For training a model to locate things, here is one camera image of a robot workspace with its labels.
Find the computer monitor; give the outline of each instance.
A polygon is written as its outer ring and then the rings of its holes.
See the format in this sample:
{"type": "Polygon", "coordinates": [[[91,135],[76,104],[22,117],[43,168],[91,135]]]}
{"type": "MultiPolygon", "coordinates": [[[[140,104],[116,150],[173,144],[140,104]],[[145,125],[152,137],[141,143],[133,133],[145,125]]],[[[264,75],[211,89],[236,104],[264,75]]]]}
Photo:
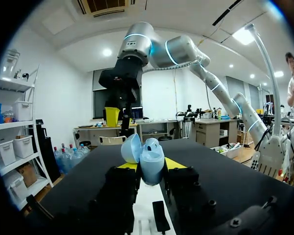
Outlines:
{"type": "Polygon", "coordinates": [[[142,107],[132,107],[132,117],[133,119],[142,119],[143,118],[143,109],[142,107]]]}

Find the yellow trash bin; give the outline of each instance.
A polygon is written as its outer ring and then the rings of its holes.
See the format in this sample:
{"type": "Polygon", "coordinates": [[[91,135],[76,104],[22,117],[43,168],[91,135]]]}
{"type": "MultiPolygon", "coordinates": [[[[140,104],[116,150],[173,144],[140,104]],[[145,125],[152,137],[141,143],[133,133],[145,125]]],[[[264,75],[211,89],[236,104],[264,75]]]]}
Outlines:
{"type": "Polygon", "coordinates": [[[106,110],[107,125],[110,127],[116,127],[117,120],[118,120],[118,113],[120,110],[115,107],[104,107],[104,108],[106,110]]]}

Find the water bottle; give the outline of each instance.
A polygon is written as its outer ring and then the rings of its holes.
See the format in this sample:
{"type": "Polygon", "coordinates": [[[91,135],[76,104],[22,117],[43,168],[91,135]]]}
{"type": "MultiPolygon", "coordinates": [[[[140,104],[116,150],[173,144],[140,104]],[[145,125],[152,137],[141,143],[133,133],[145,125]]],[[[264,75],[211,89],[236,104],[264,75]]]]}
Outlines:
{"type": "Polygon", "coordinates": [[[82,149],[82,152],[84,153],[84,154],[88,154],[89,152],[90,152],[90,150],[86,147],[84,147],[84,144],[81,144],[80,145],[80,147],[81,147],[81,149],[82,149]]]}
{"type": "Polygon", "coordinates": [[[62,144],[62,148],[65,150],[66,153],[68,153],[69,149],[64,147],[64,144],[62,144]]]}
{"type": "Polygon", "coordinates": [[[72,156],[73,153],[74,153],[74,151],[73,151],[73,145],[70,144],[70,145],[69,145],[69,149],[68,149],[68,154],[69,154],[70,156],[72,156]]]}
{"type": "Polygon", "coordinates": [[[63,163],[63,173],[67,174],[72,167],[71,167],[70,155],[65,152],[64,148],[62,148],[61,159],[62,159],[62,163],[63,163]]]}
{"type": "Polygon", "coordinates": [[[54,158],[55,158],[55,161],[59,167],[59,171],[61,173],[63,173],[63,164],[62,164],[62,159],[61,159],[61,154],[60,152],[57,150],[57,147],[53,147],[54,148],[54,158]]]}
{"type": "Polygon", "coordinates": [[[83,155],[82,153],[80,153],[79,151],[77,151],[76,148],[73,148],[73,155],[72,155],[72,158],[71,158],[71,161],[72,161],[72,167],[76,166],[77,164],[79,164],[85,155],[83,155]]]}

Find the air vent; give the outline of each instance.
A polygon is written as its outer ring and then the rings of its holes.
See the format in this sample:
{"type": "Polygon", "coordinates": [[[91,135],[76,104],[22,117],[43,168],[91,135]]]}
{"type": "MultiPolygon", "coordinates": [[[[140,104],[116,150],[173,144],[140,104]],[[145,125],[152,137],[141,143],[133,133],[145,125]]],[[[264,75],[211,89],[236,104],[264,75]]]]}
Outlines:
{"type": "Polygon", "coordinates": [[[94,17],[106,14],[124,12],[129,3],[134,0],[77,0],[83,14],[91,14],[94,17]]]}

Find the storage drawer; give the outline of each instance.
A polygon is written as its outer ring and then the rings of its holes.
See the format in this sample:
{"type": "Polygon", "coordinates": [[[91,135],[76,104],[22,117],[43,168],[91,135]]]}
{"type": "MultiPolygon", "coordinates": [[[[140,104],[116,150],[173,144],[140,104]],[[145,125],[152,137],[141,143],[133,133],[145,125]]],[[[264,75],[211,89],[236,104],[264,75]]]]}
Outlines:
{"type": "Polygon", "coordinates": [[[200,131],[206,133],[206,126],[205,124],[196,123],[196,131],[200,131]]]}
{"type": "Polygon", "coordinates": [[[205,145],[205,141],[206,141],[206,135],[205,133],[202,132],[198,132],[196,133],[196,142],[200,143],[202,145],[205,145]]]}

